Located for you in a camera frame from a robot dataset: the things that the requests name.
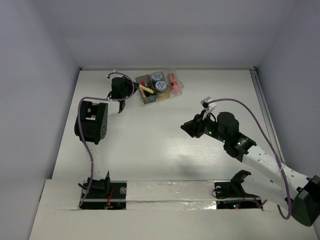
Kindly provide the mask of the orange pink highlighter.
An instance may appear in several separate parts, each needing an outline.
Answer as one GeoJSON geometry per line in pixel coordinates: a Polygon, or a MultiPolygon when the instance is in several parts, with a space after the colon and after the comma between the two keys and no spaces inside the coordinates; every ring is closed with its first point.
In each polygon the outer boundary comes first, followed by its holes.
{"type": "Polygon", "coordinates": [[[140,92],[141,92],[142,97],[145,99],[147,97],[145,94],[145,91],[141,89],[140,92]]]}

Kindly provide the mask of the yellow highlighter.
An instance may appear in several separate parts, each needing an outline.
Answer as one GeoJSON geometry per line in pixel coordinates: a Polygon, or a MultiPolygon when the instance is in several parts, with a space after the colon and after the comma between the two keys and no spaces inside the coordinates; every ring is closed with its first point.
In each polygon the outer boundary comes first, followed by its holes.
{"type": "Polygon", "coordinates": [[[145,87],[144,85],[139,85],[139,88],[150,93],[150,94],[154,94],[154,91],[151,88],[145,87]]]}

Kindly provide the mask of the blue white round jar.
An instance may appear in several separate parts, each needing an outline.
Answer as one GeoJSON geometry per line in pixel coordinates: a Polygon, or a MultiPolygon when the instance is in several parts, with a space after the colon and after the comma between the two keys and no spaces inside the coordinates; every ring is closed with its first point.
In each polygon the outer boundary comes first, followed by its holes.
{"type": "Polygon", "coordinates": [[[158,92],[158,93],[162,93],[162,92],[165,92],[166,89],[167,89],[167,84],[165,81],[162,81],[162,80],[159,80],[155,83],[154,85],[155,87],[155,90],[158,92]]]}

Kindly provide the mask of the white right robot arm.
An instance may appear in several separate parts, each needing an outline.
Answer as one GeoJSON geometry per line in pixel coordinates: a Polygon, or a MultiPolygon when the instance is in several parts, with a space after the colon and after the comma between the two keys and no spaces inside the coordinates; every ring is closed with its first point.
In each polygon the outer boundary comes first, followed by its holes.
{"type": "Polygon", "coordinates": [[[310,227],[320,216],[320,178],[298,173],[267,154],[255,141],[239,131],[239,122],[230,112],[221,112],[216,120],[196,114],[194,135],[203,134],[222,142],[223,149],[232,158],[250,166],[267,177],[284,192],[281,203],[291,208],[291,216],[310,227]]]}

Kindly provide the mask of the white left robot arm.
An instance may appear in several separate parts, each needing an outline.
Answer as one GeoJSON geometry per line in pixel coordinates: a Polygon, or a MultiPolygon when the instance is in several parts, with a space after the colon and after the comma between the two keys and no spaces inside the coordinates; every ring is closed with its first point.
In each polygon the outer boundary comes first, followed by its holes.
{"type": "Polygon", "coordinates": [[[143,94],[148,92],[152,101],[169,98],[171,93],[181,94],[182,85],[176,81],[170,83],[166,78],[161,80],[148,80],[144,84],[134,82],[127,75],[120,72],[112,72],[107,75],[111,79],[111,91],[106,98],[83,97],[77,107],[77,117],[74,125],[74,133],[84,144],[90,158],[90,177],[87,185],[80,185],[83,190],[92,187],[94,173],[94,158],[88,146],[88,142],[98,145],[107,133],[108,107],[111,106],[112,114],[121,113],[126,106],[126,100],[131,98],[136,91],[143,94]]]}

